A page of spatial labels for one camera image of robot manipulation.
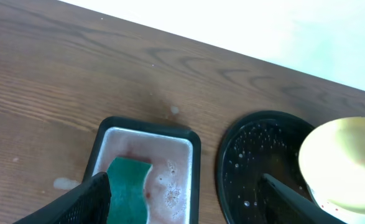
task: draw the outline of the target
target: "wood grain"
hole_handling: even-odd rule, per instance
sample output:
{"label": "wood grain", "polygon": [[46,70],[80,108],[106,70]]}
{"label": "wood grain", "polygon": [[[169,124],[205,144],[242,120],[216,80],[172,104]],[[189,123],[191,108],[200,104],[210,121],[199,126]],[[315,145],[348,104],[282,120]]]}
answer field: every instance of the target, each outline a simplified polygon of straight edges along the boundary
{"label": "wood grain", "polygon": [[200,223],[225,223],[217,148],[234,120],[258,110],[317,126],[365,116],[365,92],[63,2],[0,1],[0,223],[64,194],[57,177],[81,180],[112,115],[198,133]]}

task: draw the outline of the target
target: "tray rim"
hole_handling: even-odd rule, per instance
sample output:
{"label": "tray rim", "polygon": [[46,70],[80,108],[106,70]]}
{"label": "tray rim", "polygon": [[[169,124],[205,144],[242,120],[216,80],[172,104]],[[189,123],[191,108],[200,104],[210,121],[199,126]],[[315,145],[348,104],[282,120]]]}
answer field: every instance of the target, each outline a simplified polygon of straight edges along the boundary
{"label": "tray rim", "polygon": [[256,111],[250,114],[246,114],[240,118],[238,118],[235,122],[233,122],[230,127],[226,130],[224,133],[219,148],[218,153],[216,155],[216,169],[215,169],[215,183],[216,183],[216,191],[218,196],[219,205],[221,207],[221,210],[223,212],[223,215],[225,217],[225,220],[229,224],[235,224],[235,221],[232,219],[232,214],[229,211],[229,208],[226,203],[226,197],[224,194],[224,186],[222,181],[222,164],[223,164],[223,158],[225,156],[226,149],[228,148],[229,142],[237,133],[239,130],[246,124],[258,121],[262,119],[280,119],[285,118],[292,121],[295,121],[298,124],[305,125],[308,128],[313,131],[315,127],[305,121],[304,119],[301,119],[297,116],[294,116],[292,114],[282,112],[282,111],[272,111],[272,110],[264,110],[264,111]]}
{"label": "tray rim", "polygon": [[131,118],[123,118],[118,116],[110,116],[105,118],[99,125],[96,133],[93,148],[90,158],[88,159],[87,167],[84,172],[83,182],[88,180],[94,171],[95,162],[98,158],[99,150],[101,149],[103,137],[109,128],[124,128],[135,131],[142,131],[163,136],[186,139],[191,142],[192,152],[192,181],[190,186],[190,214],[189,223],[194,224],[199,222],[199,196],[200,196],[200,156],[201,156],[201,141],[191,129],[164,126],[160,124],[148,123]]}

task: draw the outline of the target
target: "black tray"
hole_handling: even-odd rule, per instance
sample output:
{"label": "black tray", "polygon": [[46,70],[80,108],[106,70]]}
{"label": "black tray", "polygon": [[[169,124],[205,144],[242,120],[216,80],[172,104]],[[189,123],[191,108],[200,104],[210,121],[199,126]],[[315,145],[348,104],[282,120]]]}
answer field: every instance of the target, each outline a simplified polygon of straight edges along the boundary
{"label": "black tray", "polygon": [[142,131],[145,133],[157,134],[173,138],[186,139],[191,142],[193,146],[193,154],[189,220],[190,223],[198,223],[201,154],[201,142],[199,136],[189,129],[162,126],[129,118],[120,118],[115,116],[108,117],[104,119],[99,126],[94,146],[88,160],[88,165],[85,170],[83,181],[88,180],[91,176],[93,176],[98,153],[101,150],[104,134],[109,128],[113,127],[134,131]]}
{"label": "black tray", "polygon": [[279,111],[261,111],[237,121],[218,152],[219,202],[230,224],[264,223],[257,183],[268,173],[311,200],[298,167],[298,151],[311,124]]}

